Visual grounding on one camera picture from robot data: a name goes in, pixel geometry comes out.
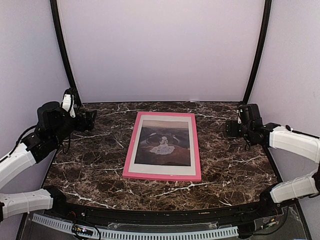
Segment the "light wooden picture frame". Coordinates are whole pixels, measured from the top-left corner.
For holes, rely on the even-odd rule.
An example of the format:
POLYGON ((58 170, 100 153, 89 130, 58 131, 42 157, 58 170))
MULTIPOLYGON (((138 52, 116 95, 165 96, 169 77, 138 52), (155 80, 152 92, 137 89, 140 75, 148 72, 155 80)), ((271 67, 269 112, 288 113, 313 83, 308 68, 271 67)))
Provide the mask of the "light wooden picture frame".
POLYGON ((140 180, 156 180, 156 181, 178 181, 178 182, 200 182, 202 180, 201 174, 201 161, 200 161, 200 153, 199 153, 199 143, 198 143, 198 134, 197 134, 197 126, 196 126, 196 116, 194 115, 193 120, 193 137, 194 137, 194 153, 195 153, 195 160, 196 160, 196 175, 195 176, 188 176, 183 175, 181 177, 177 175, 161 175, 161 174, 141 174, 141 173, 133 173, 128 172, 133 152, 133 146, 135 144, 135 138, 137 134, 137 125, 139 123, 138 114, 142 111, 137 113, 131 140, 129 143, 127 156, 125 159, 125 164, 123 168, 123 177, 128 179, 140 179, 140 180))

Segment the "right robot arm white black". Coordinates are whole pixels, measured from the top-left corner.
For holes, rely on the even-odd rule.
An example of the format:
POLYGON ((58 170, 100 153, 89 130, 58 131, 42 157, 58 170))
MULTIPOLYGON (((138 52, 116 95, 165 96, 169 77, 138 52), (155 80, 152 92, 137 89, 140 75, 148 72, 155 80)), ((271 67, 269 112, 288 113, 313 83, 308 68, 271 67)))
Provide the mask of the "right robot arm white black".
MULTIPOLYGON (((261 120, 228 120, 225 123, 228 137, 243 138, 249 149, 254 145, 280 149, 305 157, 317 165, 320 164, 320 138, 307 133, 293 130, 290 126, 275 123, 262 124, 261 120)), ((255 213, 266 217, 283 202, 300 198, 314 198, 320 195, 320 170, 295 179, 280 182, 268 187, 259 196, 255 205, 255 213)))

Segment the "white mat board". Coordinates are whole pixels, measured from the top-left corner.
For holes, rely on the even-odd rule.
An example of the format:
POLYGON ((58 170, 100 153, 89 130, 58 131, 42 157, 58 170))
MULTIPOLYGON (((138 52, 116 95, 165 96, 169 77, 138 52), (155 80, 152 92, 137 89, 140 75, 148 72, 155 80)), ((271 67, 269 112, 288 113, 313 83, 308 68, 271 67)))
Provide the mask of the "white mat board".
POLYGON ((128 172, 196 176, 190 113, 140 112, 128 172))

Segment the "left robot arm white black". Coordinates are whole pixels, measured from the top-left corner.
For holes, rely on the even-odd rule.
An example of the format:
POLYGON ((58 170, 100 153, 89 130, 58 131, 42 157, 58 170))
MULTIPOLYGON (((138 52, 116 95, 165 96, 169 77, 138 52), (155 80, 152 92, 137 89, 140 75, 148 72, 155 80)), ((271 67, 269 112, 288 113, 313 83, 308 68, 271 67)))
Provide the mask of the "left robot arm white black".
MULTIPOLYGON (((0 160, 0 186, 4 187, 24 170, 40 163, 51 152, 58 150, 74 131, 85 132, 94 128, 97 111, 82 112, 75 117, 65 116, 54 127, 28 128, 16 142, 14 149, 0 160)), ((37 210, 52 210, 60 218, 71 213, 66 196, 55 186, 35 191, 0 195, 0 219, 37 210)))

